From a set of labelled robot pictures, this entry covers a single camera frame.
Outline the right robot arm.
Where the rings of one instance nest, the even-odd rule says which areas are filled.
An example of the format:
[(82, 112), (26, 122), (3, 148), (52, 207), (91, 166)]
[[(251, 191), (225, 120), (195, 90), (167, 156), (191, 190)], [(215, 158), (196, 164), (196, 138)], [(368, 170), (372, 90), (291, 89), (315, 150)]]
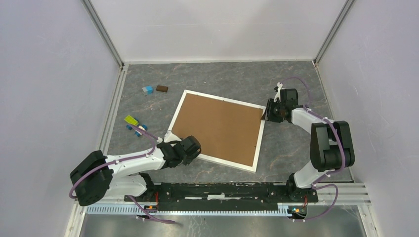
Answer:
[(262, 120), (287, 121), (310, 134), (310, 161), (290, 175), (285, 188), (289, 200), (299, 201), (325, 177), (354, 165), (350, 126), (346, 121), (330, 120), (299, 104), (296, 89), (277, 86), (274, 90), (276, 95), (268, 100)]

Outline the toy brick car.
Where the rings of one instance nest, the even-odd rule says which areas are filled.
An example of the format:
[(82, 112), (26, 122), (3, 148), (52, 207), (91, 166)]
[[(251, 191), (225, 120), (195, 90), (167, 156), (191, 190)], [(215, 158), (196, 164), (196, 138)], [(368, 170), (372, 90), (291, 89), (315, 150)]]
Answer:
[(142, 129), (144, 131), (148, 130), (148, 127), (144, 124), (140, 124), (139, 120), (132, 117), (131, 115), (128, 115), (124, 118), (124, 121), (126, 122), (126, 128), (128, 130), (134, 130), (135, 131), (135, 135), (137, 137), (140, 137), (142, 134), (140, 132), (138, 132), (138, 129)]

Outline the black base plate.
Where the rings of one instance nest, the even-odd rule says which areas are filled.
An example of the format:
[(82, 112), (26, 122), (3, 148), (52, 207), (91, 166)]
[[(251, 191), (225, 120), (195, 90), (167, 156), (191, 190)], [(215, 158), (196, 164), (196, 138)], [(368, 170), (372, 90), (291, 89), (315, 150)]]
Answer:
[(158, 211), (274, 211), (279, 203), (317, 203), (314, 189), (284, 183), (160, 183), (135, 197)]

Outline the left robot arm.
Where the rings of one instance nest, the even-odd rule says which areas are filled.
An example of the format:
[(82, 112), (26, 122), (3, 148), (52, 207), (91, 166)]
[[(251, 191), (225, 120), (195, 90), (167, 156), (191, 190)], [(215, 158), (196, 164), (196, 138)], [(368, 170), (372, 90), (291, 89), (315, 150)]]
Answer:
[(157, 188), (147, 171), (189, 165), (201, 153), (194, 136), (185, 139), (169, 135), (153, 140), (152, 147), (125, 155), (90, 153), (71, 173), (69, 197), (80, 206), (92, 205), (103, 198), (123, 196), (150, 201)]

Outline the brown toy block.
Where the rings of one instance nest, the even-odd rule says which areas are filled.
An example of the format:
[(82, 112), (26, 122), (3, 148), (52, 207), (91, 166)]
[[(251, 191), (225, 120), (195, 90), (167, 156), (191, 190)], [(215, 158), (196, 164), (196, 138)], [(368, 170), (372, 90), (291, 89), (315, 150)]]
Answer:
[(163, 85), (158, 85), (158, 86), (156, 86), (156, 91), (167, 93), (168, 92), (168, 87), (163, 86)]

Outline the blue grey toy block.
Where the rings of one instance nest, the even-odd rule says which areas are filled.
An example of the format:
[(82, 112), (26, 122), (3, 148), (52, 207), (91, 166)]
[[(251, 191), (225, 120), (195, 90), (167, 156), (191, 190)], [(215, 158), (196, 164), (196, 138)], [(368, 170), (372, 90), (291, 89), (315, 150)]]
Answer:
[(154, 89), (153, 89), (153, 87), (152, 86), (145, 86), (145, 87), (143, 87), (142, 88), (142, 91), (143, 91), (143, 94), (145, 95), (145, 96), (147, 96), (147, 95), (149, 95), (149, 94), (152, 94), (153, 92), (154, 92)]

